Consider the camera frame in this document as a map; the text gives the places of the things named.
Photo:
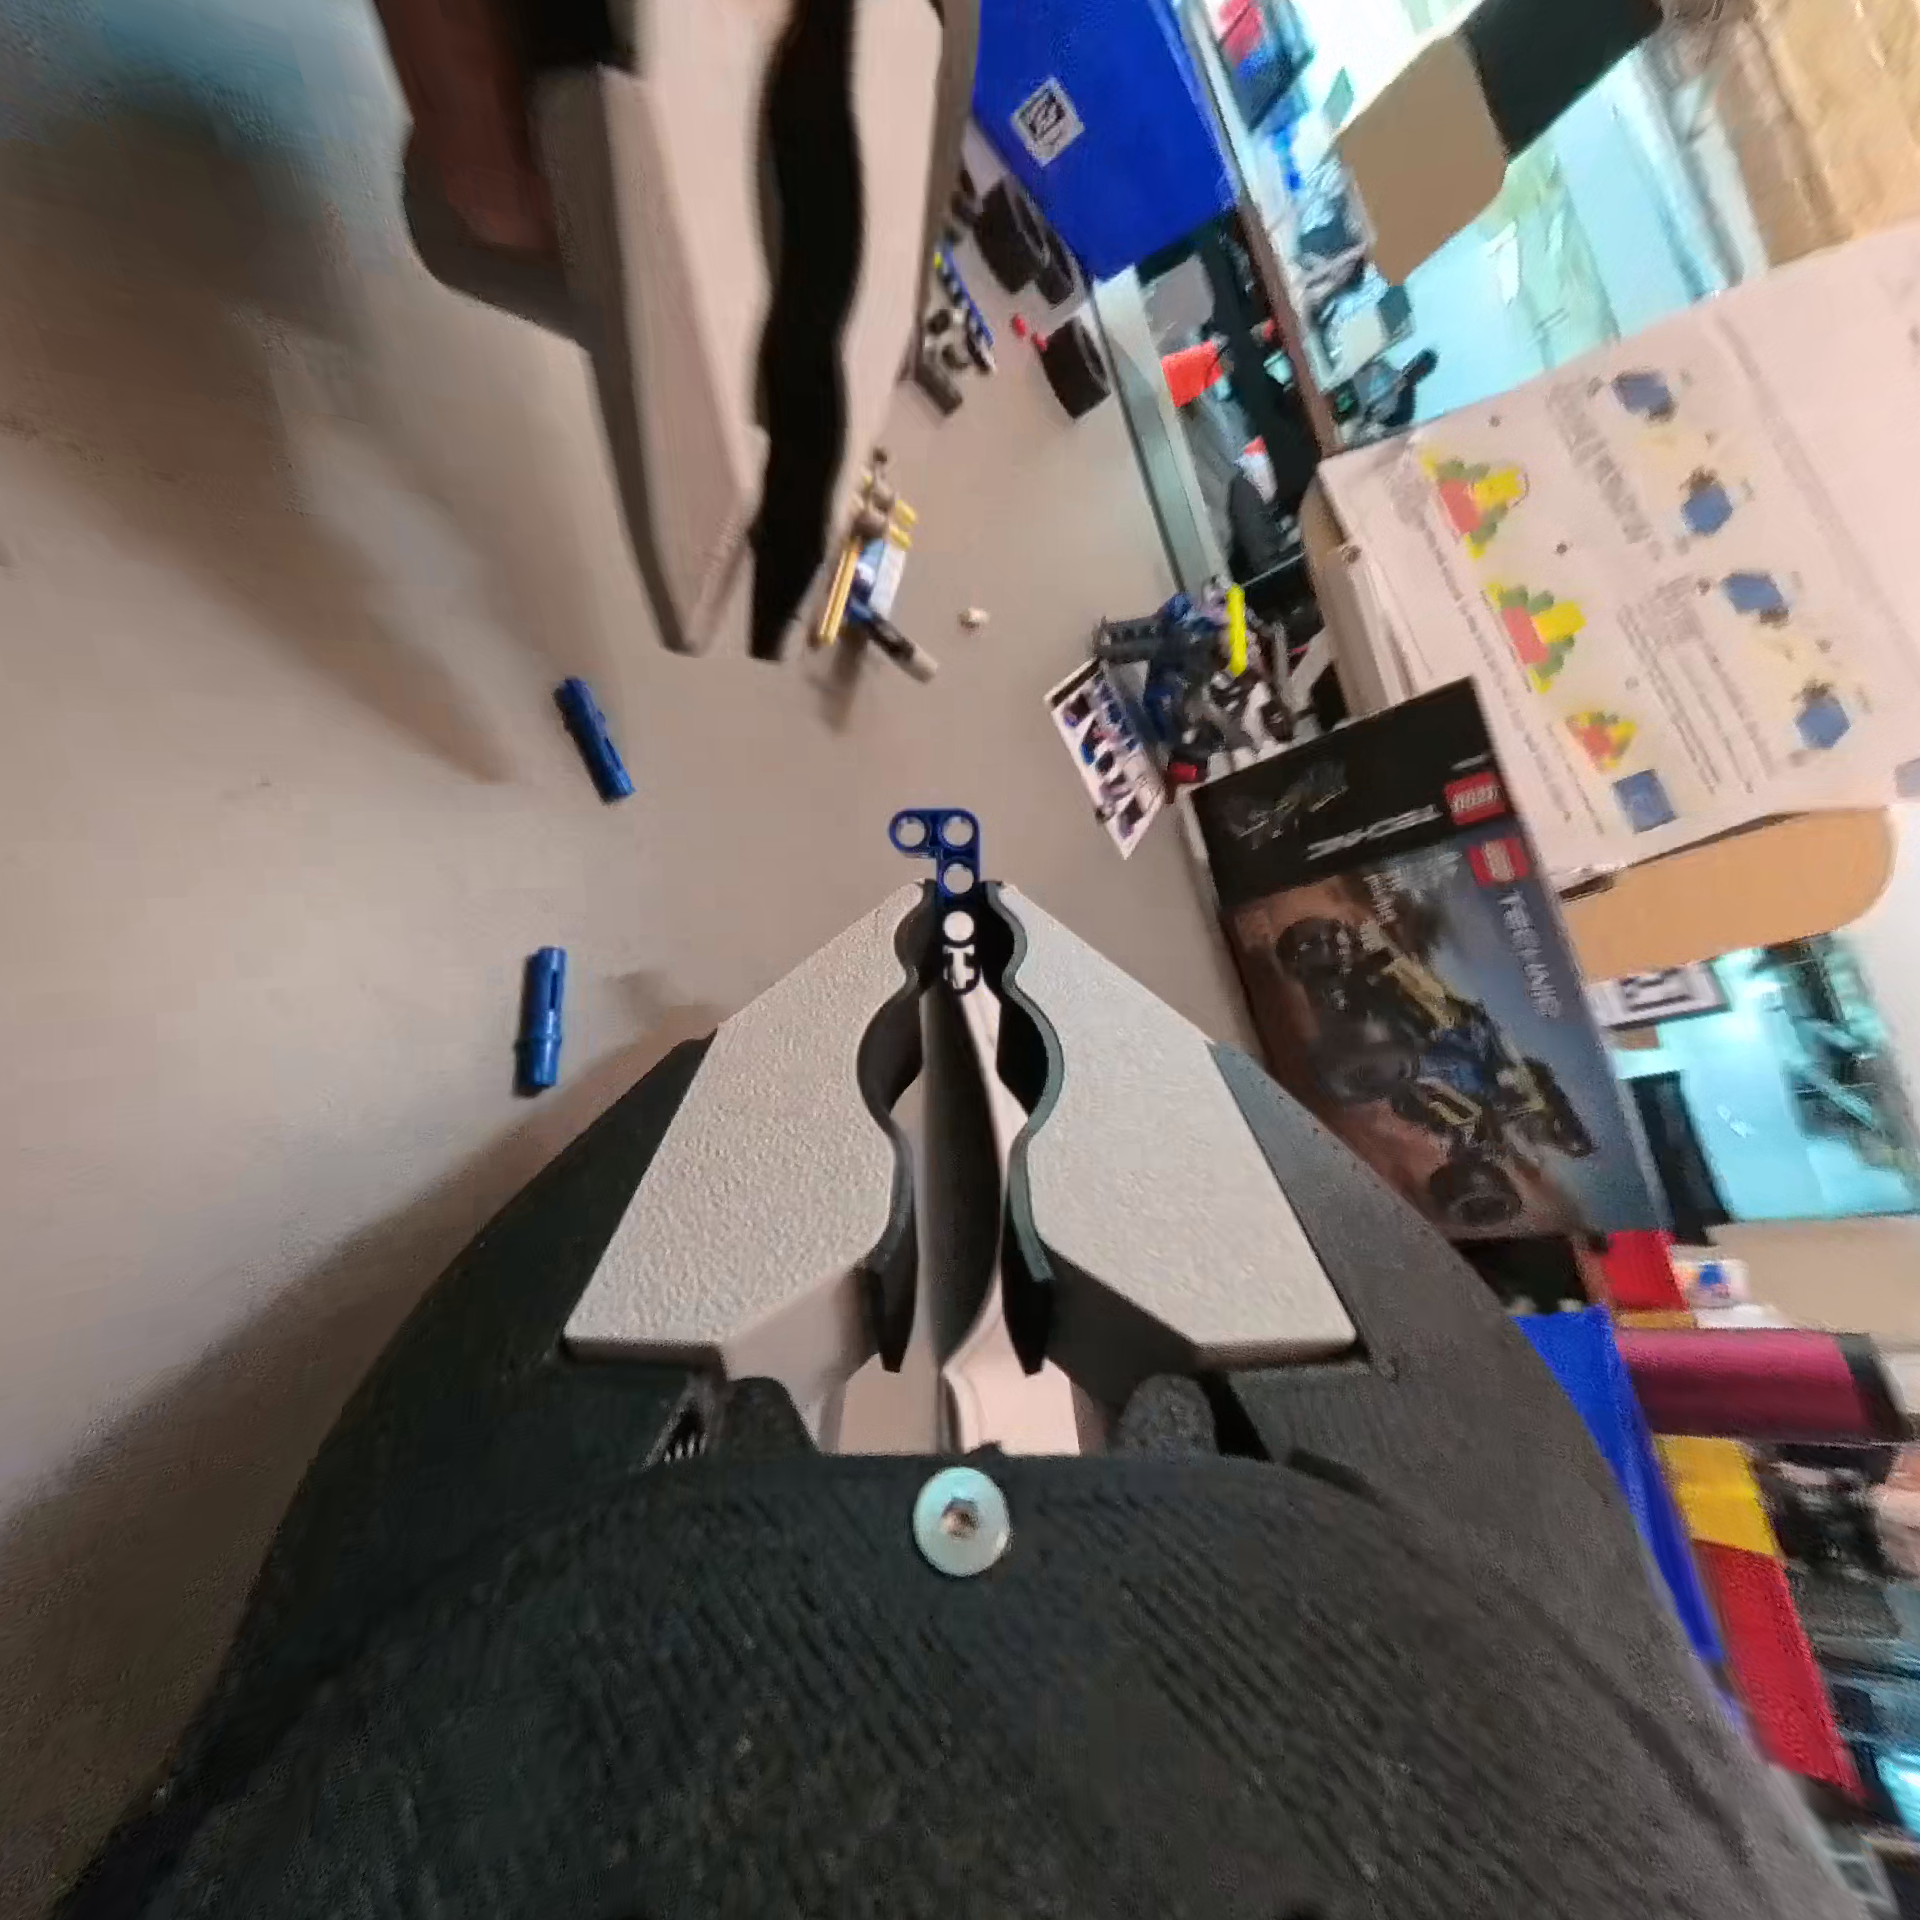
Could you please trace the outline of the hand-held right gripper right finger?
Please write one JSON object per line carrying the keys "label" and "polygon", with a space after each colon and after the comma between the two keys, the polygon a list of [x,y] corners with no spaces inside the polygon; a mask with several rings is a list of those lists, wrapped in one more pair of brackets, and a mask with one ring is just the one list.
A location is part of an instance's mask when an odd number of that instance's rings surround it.
{"label": "hand-held right gripper right finger", "polygon": [[948,989],[948,1444],[1098,1450],[1148,1380],[1359,1358],[1261,1072],[1010,886]]}

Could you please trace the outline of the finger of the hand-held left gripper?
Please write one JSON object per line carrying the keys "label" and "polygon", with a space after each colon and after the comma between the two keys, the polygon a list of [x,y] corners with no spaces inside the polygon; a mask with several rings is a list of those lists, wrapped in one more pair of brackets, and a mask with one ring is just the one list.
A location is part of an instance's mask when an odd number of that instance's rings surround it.
{"label": "finger of the hand-held left gripper", "polygon": [[749,650],[780,659],[889,416],[958,184],[977,5],[804,0],[765,88],[769,317]]}
{"label": "finger of the hand-held left gripper", "polygon": [[755,606],[776,293],[771,92],[813,5],[607,5],[610,49],[534,85],[562,282],[658,645]]}

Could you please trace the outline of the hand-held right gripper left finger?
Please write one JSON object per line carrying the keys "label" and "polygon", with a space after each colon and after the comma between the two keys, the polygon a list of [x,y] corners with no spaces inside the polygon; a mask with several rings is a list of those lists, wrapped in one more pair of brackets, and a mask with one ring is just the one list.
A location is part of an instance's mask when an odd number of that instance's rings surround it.
{"label": "hand-held right gripper left finger", "polygon": [[567,1348],[780,1381],[841,1440],[849,1381],[900,1368],[918,1319],[924,886],[894,889],[715,1025]]}

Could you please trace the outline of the blue lego pin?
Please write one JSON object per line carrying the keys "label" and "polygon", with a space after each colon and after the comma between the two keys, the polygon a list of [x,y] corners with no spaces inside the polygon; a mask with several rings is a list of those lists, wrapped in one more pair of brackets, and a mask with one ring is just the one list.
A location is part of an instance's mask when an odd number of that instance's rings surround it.
{"label": "blue lego pin", "polygon": [[623,804],[623,802],[629,802],[629,798],[636,798],[636,782],[629,782],[629,772],[625,772],[625,760],[623,760],[623,753],[617,753],[617,746],[616,746],[616,737],[610,737],[610,719],[607,719],[597,695],[592,690],[592,684],[585,684],[585,680],[576,680],[576,677],[562,680],[562,684],[555,687],[555,708],[559,708],[562,729],[567,729],[567,737],[571,737],[571,746],[576,746],[576,753],[580,753],[580,760],[582,760],[582,768],[585,768],[585,782],[592,782],[593,798],[597,798],[602,804]]}
{"label": "blue lego pin", "polygon": [[562,1081],[567,1044],[567,977],[571,955],[543,945],[521,965],[514,1090],[521,1100],[551,1090]]}

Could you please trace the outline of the blue angled lego beam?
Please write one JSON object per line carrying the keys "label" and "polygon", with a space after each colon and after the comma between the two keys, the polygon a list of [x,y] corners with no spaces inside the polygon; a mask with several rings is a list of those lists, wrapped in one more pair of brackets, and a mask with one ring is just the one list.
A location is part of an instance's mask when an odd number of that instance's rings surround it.
{"label": "blue angled lego beam", "polygon": [[955,996],[982,983],[977,898],[982,898],[982,828],[958,804],[905,804],[885,823],[900,859],[924,862],[938,977]]}

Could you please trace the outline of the cluster of loose lego pieces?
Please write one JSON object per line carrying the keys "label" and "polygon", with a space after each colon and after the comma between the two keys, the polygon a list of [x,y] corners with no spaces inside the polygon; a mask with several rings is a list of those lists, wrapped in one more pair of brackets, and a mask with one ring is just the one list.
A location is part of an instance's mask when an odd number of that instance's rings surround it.
{"label": "cluster of loose lego pieces", "polygon": [[995,372],[995,327],[975,303],[948,247],[938,247],[930,256],[930,293],[908,350],[908,379],[930,407],[948,421],[966,406],[971,385],[991,379]]}

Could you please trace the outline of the dark lego set box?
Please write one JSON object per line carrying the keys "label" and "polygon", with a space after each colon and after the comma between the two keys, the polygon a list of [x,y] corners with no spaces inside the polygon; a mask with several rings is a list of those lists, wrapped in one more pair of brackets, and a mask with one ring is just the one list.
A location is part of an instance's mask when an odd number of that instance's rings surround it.
{"label": "dark lego set box", "polygon": [[1269,1076],[1452,1243],[1668,1229],[1458,680],[1193,794]]}

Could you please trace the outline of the small yellow blue lego assembly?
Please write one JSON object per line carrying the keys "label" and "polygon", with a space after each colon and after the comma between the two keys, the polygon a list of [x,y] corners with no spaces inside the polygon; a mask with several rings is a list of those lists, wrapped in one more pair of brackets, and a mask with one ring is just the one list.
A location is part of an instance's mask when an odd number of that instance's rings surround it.
{"label": "small yellow blue lego assembly", "polygon": [[872,448],[856,479],[849,523],[838,528],[828,587],[804,631],[810,650],[820,657],[851,634],[914,684],[938,680],[938,659],[894,620],[918,523],[923,514],[899,488],[889,448]]}

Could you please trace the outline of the lego sticker sheet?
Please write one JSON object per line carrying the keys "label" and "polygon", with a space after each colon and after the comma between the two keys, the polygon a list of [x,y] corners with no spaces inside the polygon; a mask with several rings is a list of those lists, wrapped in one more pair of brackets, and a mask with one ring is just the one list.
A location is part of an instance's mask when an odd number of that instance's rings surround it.
{"label": "lego sticker sheet", "polygon": [[1131,859],[1166,812],[1166,772],[1135,722],[1122,684],[1107,677],[1107,665],[1083,659],[1042,695],[1042,708],[1094,823],[1120,859]]}

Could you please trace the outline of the partly built lego vehicle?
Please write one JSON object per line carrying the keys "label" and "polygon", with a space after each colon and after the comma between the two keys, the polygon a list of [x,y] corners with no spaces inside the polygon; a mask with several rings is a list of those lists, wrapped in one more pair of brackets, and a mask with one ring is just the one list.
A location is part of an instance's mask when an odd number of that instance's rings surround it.
{"label": "partly built lego vehicle", "polygon": [[1098,620],[1091,659],[1177,798],[1351,719],[1322,637],[1289,637],[1285,624],[1251,612],[1240,587],[1224,587]]}

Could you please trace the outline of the blue plastic bin white label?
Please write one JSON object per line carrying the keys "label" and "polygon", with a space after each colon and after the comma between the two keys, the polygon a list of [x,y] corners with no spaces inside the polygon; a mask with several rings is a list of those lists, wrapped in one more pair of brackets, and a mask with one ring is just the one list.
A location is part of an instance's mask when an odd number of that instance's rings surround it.
{"label": "blue plastic bin white label", "polygon": [[971,110],[1091,282],[1238,209],[1231,168],[1172,5],[977,5]]}

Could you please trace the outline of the cardboard box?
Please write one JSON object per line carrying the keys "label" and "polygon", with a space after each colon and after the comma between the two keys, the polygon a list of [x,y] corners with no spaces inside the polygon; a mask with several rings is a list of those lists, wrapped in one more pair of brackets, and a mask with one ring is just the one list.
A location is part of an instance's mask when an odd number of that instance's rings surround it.
{"label": "cardboard box", "polygon": [[1366,250],[1408,282],[1499,196],[1507,147],[1468,30],[1425,37],[1334,134]]}
{"label": "cardboard box", "polygon": [[1589,983],[1663,975],[1857,926],[1897,847],[1897,810],[1790,812],[1592,877],[1560,909]]}

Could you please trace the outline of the maroon panel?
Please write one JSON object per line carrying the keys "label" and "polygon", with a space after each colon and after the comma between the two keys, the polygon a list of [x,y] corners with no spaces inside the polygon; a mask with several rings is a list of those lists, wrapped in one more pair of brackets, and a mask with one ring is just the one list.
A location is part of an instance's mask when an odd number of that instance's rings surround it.
{"label": "maroon panel", "polygon": [[1910,1444],[1918,1419],[1867,1336],[1629,1332],[1617,1349],[1663,1440],[1871,1447]]}

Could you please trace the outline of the red and yellow box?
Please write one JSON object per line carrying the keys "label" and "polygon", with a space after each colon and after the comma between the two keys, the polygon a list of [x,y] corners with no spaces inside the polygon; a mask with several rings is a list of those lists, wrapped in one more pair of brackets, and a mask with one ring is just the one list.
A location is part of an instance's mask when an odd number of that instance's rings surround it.
{"label": "red and yellow box", "polygon": [[1654,1440],[1692,1568],[1714,1611],[1723,1669],[1768,1762],[1864,1804],[1860,1772],[1790,1596],[1760,1476],[1732,1440]]}

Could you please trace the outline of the printed paper sheet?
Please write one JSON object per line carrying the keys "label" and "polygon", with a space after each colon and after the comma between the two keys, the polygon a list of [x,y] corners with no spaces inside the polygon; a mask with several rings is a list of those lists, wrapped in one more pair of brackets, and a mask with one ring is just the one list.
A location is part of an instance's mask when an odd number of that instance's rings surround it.
{"label": "printed paper sheet", "polygon": [[1918,224],[1318,480],[1391,666],[1474,684],[1556,881],[1918,794]]}

